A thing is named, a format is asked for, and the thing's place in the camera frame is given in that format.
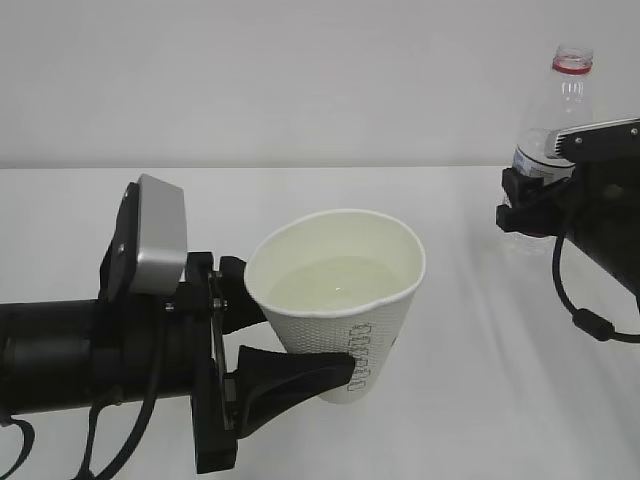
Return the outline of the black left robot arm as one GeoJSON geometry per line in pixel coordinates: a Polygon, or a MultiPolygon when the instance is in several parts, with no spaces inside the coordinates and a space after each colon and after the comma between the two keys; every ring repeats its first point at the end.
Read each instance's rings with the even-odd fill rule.
{"type": "Polygon", "coordinates": [[[238,443],[292,407],[348,384],[344,352],[279,353],[243,346],[226,368],[226,334],[265,319],[243,283],[245,264],[188,255],[186,278],[170,296],[5,304],[1,308],[1,422],[22,430],[21,456],[35,440],[30,413],[100,412],[139,402],[128,438],[102,477],[111,479],[140,443],[160,398],[188,397],[195,468],[235,466],[238,443]]]}

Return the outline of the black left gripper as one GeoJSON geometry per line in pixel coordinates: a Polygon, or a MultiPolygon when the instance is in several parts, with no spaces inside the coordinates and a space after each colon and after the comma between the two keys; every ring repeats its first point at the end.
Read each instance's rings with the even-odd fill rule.
{"type": "MultiPolygon", "coordinates": [[[[196,470],[211,473],[234,467],[237,437],[246,438],[289,409],[350,382],[355,359],[347,353],[293,354],[242,345],[236,370],[224,380],[229,418],[222,362],[213,357],[223,345],[212,255],[189,254],[186,279],[171,296],[133,293],[117,272],[115,257],[107,252],[99,270],[99,317],[91,331],[92,385],[98,398],[90,410],[89,432],[96,432],[104,408],[134,400],[142,405],[104,473],[122,471],[161,397],[188,396],[196,470]]],[[[267,321],[245,285],[246,266],[238,257],[220,258],[217,288],[224,334],[267,321]]]]}

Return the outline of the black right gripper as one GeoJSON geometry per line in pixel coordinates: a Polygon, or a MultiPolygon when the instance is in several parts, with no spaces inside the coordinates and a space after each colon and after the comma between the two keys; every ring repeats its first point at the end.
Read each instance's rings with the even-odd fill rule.
{"type": "Polygon", "coordinates": [[[533,237],[565,233],[573,241],[600,237],[600,201],[597,199],[598,162],[577,164],[573,174],[546,183],[513,167],[502,171],[504,203],[496,208],[496,224],[506,233],[533,237]]]}

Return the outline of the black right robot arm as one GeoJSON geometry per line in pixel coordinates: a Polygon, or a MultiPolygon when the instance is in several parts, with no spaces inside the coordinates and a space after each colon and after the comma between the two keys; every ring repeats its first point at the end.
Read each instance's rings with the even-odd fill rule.
{"type": "Polygon", "coordinates": [[[568,310],[576,309],[560,273],[568,242],[639,296],[637,156],[580,162],[571,177],[548,185],[506,168],[501,186],[509,203],[496,208],[496,224],[506,233],[555,239],[552,278],[568,310]]]}

